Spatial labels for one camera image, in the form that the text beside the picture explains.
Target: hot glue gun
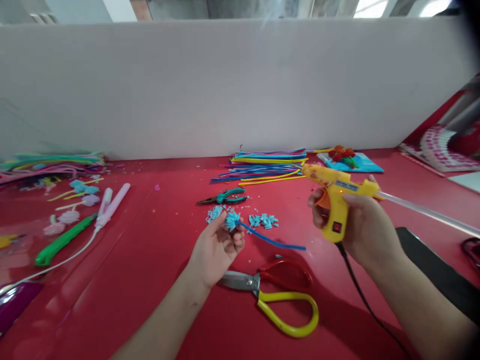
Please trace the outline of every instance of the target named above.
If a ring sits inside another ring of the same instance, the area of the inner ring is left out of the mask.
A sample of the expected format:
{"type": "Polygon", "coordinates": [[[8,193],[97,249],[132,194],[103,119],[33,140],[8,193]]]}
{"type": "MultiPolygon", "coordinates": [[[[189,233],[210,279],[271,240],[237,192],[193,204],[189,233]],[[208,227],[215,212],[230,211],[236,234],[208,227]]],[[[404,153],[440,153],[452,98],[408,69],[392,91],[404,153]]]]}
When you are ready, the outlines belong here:
{"type": "Polygon", "coordinates": [[[310,180],[322,186],[323,194],[315,205],[330,210],[327,224],[321,229],[325,239],[339,243],[344,239],[349,205],[342,194],[376,196],[379,185],[363,180],[362,184],[350,181],[350,174],[314,164],[303,165],[301,172],[310,180]]]}

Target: glue gun power cord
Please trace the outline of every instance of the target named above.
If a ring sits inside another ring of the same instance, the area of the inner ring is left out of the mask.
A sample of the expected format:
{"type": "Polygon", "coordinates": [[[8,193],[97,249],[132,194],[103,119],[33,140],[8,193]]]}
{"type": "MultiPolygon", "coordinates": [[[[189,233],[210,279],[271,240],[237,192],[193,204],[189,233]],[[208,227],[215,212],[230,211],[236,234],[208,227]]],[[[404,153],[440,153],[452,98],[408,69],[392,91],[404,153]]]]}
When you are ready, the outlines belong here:
{"type": "Polygon", "coordinates": [[[398,346],[400,347],[400,349],[405,353],[405,355],[407,355],[407,357],[409,359],[412,359],[412,356],[409,354],[409,352],[407,351],[407,349],[405,348],[405,346],[403,346],[403,344],[400,342],[400,340],[394,335],[393,332],[391,332],[385,325],[383,322],[380,321],[380,319],[377,317],[377,315],[374,314],[374,312],[372,311],[372,308],[370,308],[370,305],[367,301],[367,299],[365,298],[365,295],[364,293],[362,292],[362,290],[360,289],[360,286],[359,286],[359,283],[357,282],[357,278],[355,277],[355,274],[354,274],[354,271],[352,270],[352,266],[350,265],[350,261],[349,261],[349,257],[347,256],[347,252],[345,251],[345,248],[344,248],[344,244],[343,242],[336,242],[335,245],[337,246],[338,250],[340,250],[340,254],[341,256],[343,257],[343,260],[345,260],[345,265],[346,265],[346,268],[348,269],[348,273],[350,274],[350,277],[353,281],[353,284],[355,285],[355,288],[356,290],[358,291],[358,294],[360,295],[361,297],[361,300],[363,301],[363,303],[365,304],[365,307],[367,308],[368,312],[370,313],[370,315],[375,319],[375,321],[388,333],[388,335],[391,336],[391,338],[393,340],[395,340],[395,342],[398,344],[398,346]]]}

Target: green pliers handle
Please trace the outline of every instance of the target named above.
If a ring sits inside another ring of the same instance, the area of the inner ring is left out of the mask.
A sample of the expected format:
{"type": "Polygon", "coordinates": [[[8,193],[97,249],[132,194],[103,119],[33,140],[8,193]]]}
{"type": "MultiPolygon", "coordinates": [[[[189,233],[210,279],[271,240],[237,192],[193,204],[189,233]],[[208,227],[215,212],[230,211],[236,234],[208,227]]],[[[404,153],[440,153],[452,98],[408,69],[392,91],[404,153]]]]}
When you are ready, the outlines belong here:
{"type": "Polygon", "coordinates": [[[88,225],[90,225],[96,218],[97,218],[97,213],[93,214],[92,216],[86,217],[82,221],[80,221],[77,225],[72,227],[70,230],[60,235],[60,237],[58,237],[54,242],[52,242],[50,245],[48,245],[42,251],[40,251],[40,253],[36,257],[35,265],[49,266],[54,256],[60,250],[62,250],[64,247],[70,244],[70,242],[78,234],[80,234],[88,225]]]}
{"type": "Polygon", "coordinates": [[[243,194],[244,192],[245,192],[245,189],[242,189],[239,187],[230,189],[228,191],[225,191],[224,193],[219,194],[216,197],[216,202],[219,204],[228,204],[228,205],[243,203],[245,200],[247,200],[246,196],[237,197],[237,198],[228,198],[228,197],[233,194],[243,194]]]}

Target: blue paper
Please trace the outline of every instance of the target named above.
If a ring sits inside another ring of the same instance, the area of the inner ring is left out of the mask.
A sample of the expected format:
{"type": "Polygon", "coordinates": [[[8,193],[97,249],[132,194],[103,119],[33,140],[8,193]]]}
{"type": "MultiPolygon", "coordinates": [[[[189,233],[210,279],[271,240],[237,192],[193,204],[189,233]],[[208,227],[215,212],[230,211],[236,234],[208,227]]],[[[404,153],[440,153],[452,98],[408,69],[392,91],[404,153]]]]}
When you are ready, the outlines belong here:
{"type": "Polygon", "coordinates": [[[363,152],[356,152],[353,158],[359,168],[352,169],[343,161],[334,162],[332,158],[326,153],[318,153],[316,155],[328,168],[332,168],[344,173],[383,173],[384,170],[374,163],[363,152]]]}

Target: yellow scissors handle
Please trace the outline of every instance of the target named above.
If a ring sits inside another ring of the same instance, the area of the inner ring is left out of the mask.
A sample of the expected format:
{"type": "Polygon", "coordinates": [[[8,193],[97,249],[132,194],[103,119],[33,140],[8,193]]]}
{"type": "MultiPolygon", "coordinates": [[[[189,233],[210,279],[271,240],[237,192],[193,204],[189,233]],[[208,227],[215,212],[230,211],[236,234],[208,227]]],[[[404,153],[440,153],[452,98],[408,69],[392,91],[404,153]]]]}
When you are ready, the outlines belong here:
{"type": "Polygon", "coordinates": [[[315,300],[308,294],[302,292],[258,292],[258,307],[268,316],[268,318],[285,334],[293,338],[304,338],[310,335],[319,323],[319,308],[315,300]],[[266,303],[285,301],[285,300],[306,300],[310,303],[313,315],[310,322],[304,327],[293,327],[283,322],[277,314],[266,303]]]}

